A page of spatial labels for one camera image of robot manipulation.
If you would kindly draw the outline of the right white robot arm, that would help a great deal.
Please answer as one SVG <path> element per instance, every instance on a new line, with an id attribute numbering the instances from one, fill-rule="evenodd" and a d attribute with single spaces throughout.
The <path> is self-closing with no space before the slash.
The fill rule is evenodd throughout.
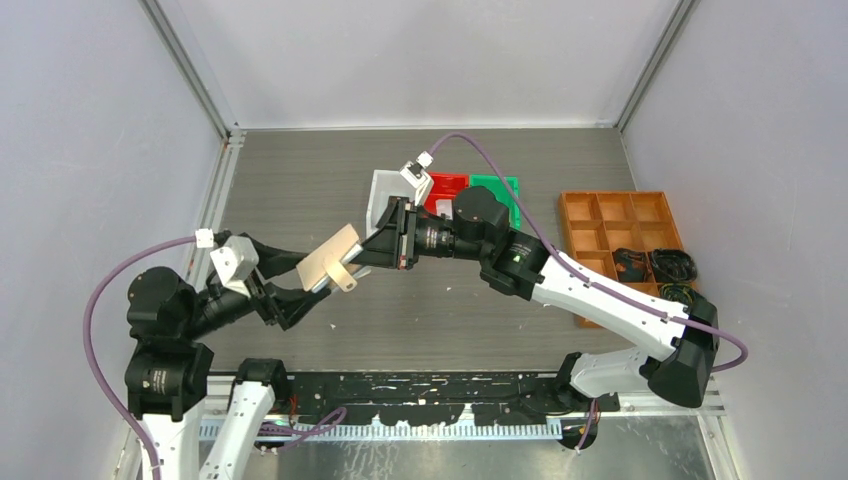
<path id="1" fill-rule="evenodd" d="M 492 289 L 570 311 L 629 340 L 629 349 L 565 357 L 552 395 L 567 410 L 643 390 L 677 406 L 702 405 L 719 346 L 713 304 L 652 297 L 548 249 L 512 228 L 508 207 L 484 187 L 460 191 L 452 209 L 445 218 L 405 195 L 371 194 L 356 263 L 410 270 L 422 256 L 476 261 Z"/>

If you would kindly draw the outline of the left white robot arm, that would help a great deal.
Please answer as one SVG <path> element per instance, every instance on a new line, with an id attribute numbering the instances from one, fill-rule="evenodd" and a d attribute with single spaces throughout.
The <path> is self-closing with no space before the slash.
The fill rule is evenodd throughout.
<path id="1" fill-rule="evenodd" d="M 235 381 L 246 399 L 212 448 L 199 459 L 200 423 L 214 354 L 201 338 L 258 314 L 290 328 L 330 288 L 282 289 L 274 276 L 293 270 L 304 254 L 267 247 L 246 235 L 200 229 L 191 237 L 208 250 L 211 282 L 196 290 L 169 267 L 153 267 L 130 284 L 127 322 L 136 347 L 124 374 L 127 411 L 148 453 L 147 479 L 235 479 L 244 472 L 264 415 L 285 409 L 292 388 L 282 361 L 248 358 Z"/>

